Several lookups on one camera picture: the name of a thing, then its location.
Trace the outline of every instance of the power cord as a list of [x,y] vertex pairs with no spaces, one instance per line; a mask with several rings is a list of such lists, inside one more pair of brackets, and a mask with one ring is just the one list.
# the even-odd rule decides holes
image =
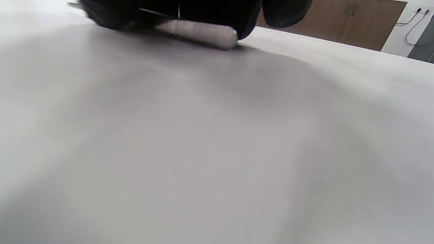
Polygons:
[[406,46],[415,46],[416,44],[411,44],[411,43],[409,43],[408,42],[408,35],[410,35],[410,33],[412,32],[412,30],[420,23],[420,22],[422,22],[423,20],[424,20],[424,18],[427,16],[427,14],[430,12],[430,10],[427,10],[427,11],[425,11],[425,14],[424,14],[424,16],[422,17],[422,19],[419,21],[419,22],[417,22],[409,31],[408,31],[408,33],[405,35],[405,38],[404,38],[404,44],[406,45]]
[[422,11],[422,9],[421,9],[421,8],[418,8],[418,11],[417,11],[416,14],[413,16],[413,18],[411,18],[410,21],[408,21],[407,23],[396,23],[395,26],[406,26],[406,25],[408,25],[412,20],[414,20],[414,18],[416,17],[416,15],[417,15],[419,12],[421,12],[421,11]]

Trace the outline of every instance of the wooden cabinet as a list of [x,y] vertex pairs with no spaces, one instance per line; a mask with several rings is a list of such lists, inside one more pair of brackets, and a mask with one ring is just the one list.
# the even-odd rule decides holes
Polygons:
[[406,2],[356,0],[338,42],[381,51]]
[[337,41],[355,0],[313,0],[299,34]]
[[[406,4],[396,0],[313,0],[302,22],[282,30],[380,51]],[[262,11],[257,25],[268,27]]]

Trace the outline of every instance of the white cylindrical object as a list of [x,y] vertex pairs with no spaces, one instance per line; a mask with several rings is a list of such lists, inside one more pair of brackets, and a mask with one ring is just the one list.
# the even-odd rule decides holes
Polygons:
[[168,20],[157,25],[155,29],[224,50],[233,48],[238,41],[237,31],[224,25],[188,20]]

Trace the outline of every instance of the cabinet handle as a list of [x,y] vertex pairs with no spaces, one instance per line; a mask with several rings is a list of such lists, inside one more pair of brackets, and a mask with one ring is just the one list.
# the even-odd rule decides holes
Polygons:
[[350,10],[351,10],[351,3],[348,4],[348,8],[347,8],[347,11],[345,11],[345,15],[347,15]]
[[355,7],[354,7],[354,11],[353,11],[353,13],[352,13],[352,16],[355,15],[355,11],[357,10],[357,7],[358,7],[358,3],[355,4]]

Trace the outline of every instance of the electrical outlet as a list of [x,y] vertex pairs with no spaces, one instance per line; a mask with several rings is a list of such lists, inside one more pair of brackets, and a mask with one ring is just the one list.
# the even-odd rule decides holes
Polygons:
[[421,14],[425,14],[425,12],[426,12],[427,10],[430,11],[428,14],[432,14],[432,12],[433,12],[433,7],[431,7],[431,6],[426,6],[426,5],[417,5],[413,12],[417,13],[419,8],[422,9],[422,10],[419,12],[419,13],[421,13]]

